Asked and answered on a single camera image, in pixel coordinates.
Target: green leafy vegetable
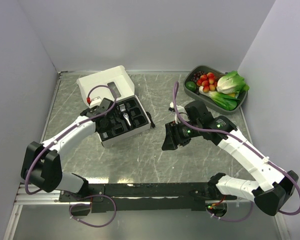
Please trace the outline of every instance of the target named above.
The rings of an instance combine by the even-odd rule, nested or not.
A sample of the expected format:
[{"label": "green leafy vegetable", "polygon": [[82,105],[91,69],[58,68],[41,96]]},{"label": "green leafy vegetable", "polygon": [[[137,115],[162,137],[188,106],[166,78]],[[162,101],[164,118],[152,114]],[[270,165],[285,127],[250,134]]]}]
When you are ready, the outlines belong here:
[{"label": "green leafy vegetable", "polygon": [[235,109],[237,107],[237,102],[240,101],[235,97],[217,91],[203,92],[199,90],[199,92],[211,98],[220,108],[228,111]]},{"label": "green leafy vegetable", "polygon": [[249,86],[237,71],[231,71],[219,79],[216,89],[219,93],[231,94],[248,91]]}]

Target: metal frame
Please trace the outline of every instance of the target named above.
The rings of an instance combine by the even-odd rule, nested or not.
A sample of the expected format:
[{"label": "metal frame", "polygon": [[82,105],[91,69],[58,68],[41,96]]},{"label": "metal frame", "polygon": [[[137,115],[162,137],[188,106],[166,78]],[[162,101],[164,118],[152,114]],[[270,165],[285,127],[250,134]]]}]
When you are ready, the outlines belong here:
[{"label": "metal frame", "polygon": [[[72,75],[72,74],[93,74],[93,73],[98,73],[100,71],[73,71],[73,72],[59,72],[59,78],[58,81],[56,83],[55,89],[54,89],[54,93],[53,93],[53,97],[51,100],[51,104],[50,104],[50,108],[49,108],[49,112],[48,112],[48,116],[46,118],[46,122],[44,125],[44,129],[43,129],[43,133],[40,139],[40,142],[42,142],[44,140],[45,134],[46,134],[46,130],[48,127],[48,123],[49,123],[49,119],[51,116],[51,112],[52,112],[52,108],[54,106],[55,100],[56,100],[56,96],[57,96],[57,92],[60,86],[60,83],[62,81],[62,75],[63,74],[67,74],[67,75]],[[154,72],[149,72],[149,71],[129,71],[128,74],[162,74],[162,73],[172,73],[172,74],[176,74],[176,73],[188,73],[189,71],[180,71],[180,72],[175,72],[175,71],[154,71]],[[248,138],[249,141],[252,143],[252,139],[251,139],[251,135],[249,132],[249,128],[246,122],[246,118],[243,112],[242,107],[240,107],[240,112],[248,133]],[[34,185],[30,185],[29,188],[34,191],[37,187]],[[15,197],[15,201],[14,201],[14,206],[12,209],[12,213],[4,234],[4,238],[3,240],[13,240],[14,235],[15,235],[15,231],[18,225],[18,221],[20,218],[20,214],[22,212],[22,208],[23,205],[73,205],[73,204],[77,204],[78,202],[59,202],[59,197],[60,197],[60,191],[59,190],[55,190],[52,191],[50,193],[47,192],[40,192],[34,195],[27,195],[25,192],[25,188],[23,184],[19,185],[19,189],[17,191],[16,197]],[[218,202],[218,200],[209,200],[206,201],[206,203],[208,204],[212,204],[212,203],[216,203]],[[249,202],[246,199],[241,199],[241,198],[237,198],[237,200],[226,200],[225,202],[227,203],[233,203],[236,202],[237,203],[237,207],[239,206],[240,202]],[[288,232],[288,228],[287,228],[287,224],[285,221],[284,216],[281,213],[277,213],[275,215],[275,220],[278,226],[278,230],[279,230],[279,234],[281,236],[281,239],[283,240],[290,240],[291,237],[289,235]]]}]

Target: gray table surface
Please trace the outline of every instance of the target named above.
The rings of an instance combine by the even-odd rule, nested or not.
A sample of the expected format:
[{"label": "gray table surface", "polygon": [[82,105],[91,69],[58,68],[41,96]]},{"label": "gray table surface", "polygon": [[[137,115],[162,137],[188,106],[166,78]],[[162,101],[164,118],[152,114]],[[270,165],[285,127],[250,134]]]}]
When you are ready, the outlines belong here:
[{"label": "gray table surface", "polygon": [[[48,120],[44,139],[47,140],[70,125],[87,108],[76,84],[88,75],[63,73]],[[168,111],[175,81],[182,83],[186,73],[131,73],[135,94],[144,109],[151,113],[156,128],[103,148],[97,134],[84,139],[62,159],[65,172],[76,173],[90,183],[185,183],[206,182],[216,173],[241,179],[252,179],[248,172],[228,153],[201,137],[175,151],[162,151],[165,123],[174,119]],[[179,88],[177,104],[193,101]],[[219,114],[211,111],[213,116]],[[228,118],[248,138],[241,111]]]}]

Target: cherry tomato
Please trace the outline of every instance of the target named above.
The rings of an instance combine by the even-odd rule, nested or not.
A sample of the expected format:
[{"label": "cherry tomato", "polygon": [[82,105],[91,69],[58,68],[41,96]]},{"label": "cherry tomato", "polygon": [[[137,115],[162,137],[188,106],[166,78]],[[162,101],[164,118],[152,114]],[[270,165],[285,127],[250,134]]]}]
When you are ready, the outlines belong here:
[{"label": "cherry tomato", "polygon": [[208,77],[208,79],[215,79],[215,75],[212,72],[209,72],[206,76]]},{"label": "cherry tomato", "polygon": [[205,80],[207,80],[207,79],[208,79],[208,77],[207,77],[207,75],[206,75],[206,74],[203,74],[203,75],[201,75],[200,79],[202,79],[203,81],[205,81]]},{"label": "cherry tomato", "polygon": [[200,78],[200,79],[198,79],[198,81],[196,81],[196,85],[197,86],[201,86],[202,82],[203,82],[203,80]]}]

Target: vegetable tray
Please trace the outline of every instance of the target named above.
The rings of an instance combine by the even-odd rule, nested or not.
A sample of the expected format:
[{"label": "vegetable tray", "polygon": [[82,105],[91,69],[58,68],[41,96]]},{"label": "vegetable tray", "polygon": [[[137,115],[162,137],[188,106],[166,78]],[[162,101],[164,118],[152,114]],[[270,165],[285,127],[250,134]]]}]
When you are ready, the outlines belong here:
[{"label": "vegetable tray", "polygon": [[183,88],[184,88],[184,91],[185,93],[190,96],[191,98],[195,99],[195,100],[198,100],[198,101],[202,101],[204,102],[204,104],[208,107],[208,108],[211,108],[219,113],[221,113],[222,115],[230,115],[230,114],[233,114],[235,113],[236,111],[238,111],[242,105],[242,103],[245,101],[247,95],[248,95],[248,92],[247,91],[244,91],[242,93],[239,94],[239,96],[237,97],[239,99],[238,103],[237,103],[237,106],[235,109],[231,110],[231,111],[228,111],[228,110],[225,110],[221,107],[219,107],[210,97],[207,97],[205,95],[202,95],[200,93],[195,93],[195,92],[192,92],[190,91],[189,89],[186,88],[186,83],[191,81],[192,78],[194,77],[194,74],[197,73],[197,72],[200,72],[200,71],[203,71],[205,73],[213,73],[216,77],[222,77],[224,76],[225,74],[220,72],[220,71],[217,71],[213,68],[210,68],[208,66],[205,66],[205,65],[199,65],[197,66],[196,68],[194,68],[189,74],[188,76],[186,76],[185,80],[184,80],[184,83],[183,83]]}]

